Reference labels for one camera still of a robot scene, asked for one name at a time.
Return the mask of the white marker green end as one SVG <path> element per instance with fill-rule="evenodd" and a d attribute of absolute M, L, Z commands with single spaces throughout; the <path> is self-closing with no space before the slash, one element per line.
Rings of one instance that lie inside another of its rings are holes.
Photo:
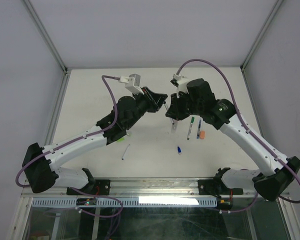
<path fill-rule="evenodd" d="M 169 110 L 168 104 L 166 102 L 164 102 L 163 105 L 164 105 L 164 107 L 166 109 L 166 113 L 168 114 L 168 110 Z M 169 118 L 169 120 L 170 120 L 171 123 L 174 122 L 173 118 L 169 114 L 168 114 L 167 117 Z"/>

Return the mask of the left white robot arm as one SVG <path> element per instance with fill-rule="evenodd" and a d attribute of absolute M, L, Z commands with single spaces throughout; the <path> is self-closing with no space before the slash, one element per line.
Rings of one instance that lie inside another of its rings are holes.
<path fill-rule="evenodd" d="M 40 147 L 33 143 L 27 149 L 22 167 L 35 194 L 52 187 L 77 189 L 83 194 L 96 191 L 96 180 L 87 168 L 68 169 L 68 161 L 96 148 L 123 138 L 145 113 L 156 113 L 164 105 L 167 94 L 142 87 L 141 93 L 123 96 L 112 111 L 85 132 L 63 142 Z"/>

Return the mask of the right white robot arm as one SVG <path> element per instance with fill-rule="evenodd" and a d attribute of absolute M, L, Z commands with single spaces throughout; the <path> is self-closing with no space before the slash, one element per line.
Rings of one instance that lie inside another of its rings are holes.
<path fill-rule="evenodd" d="M 202 78 L 172 79 L 177 91 L 171 95 L 168 118 L 177 121 L 194 115 L 232 139 L 257 165 L 256 170 L 219 169 L 213 187 L 220 194 L 230 189 L 256 190 L 268 201 L 275 201 L 293 182 L 300 160 L 274 149 L 243 118 L 227 99 L 216 99 L 210 85 Z"/>

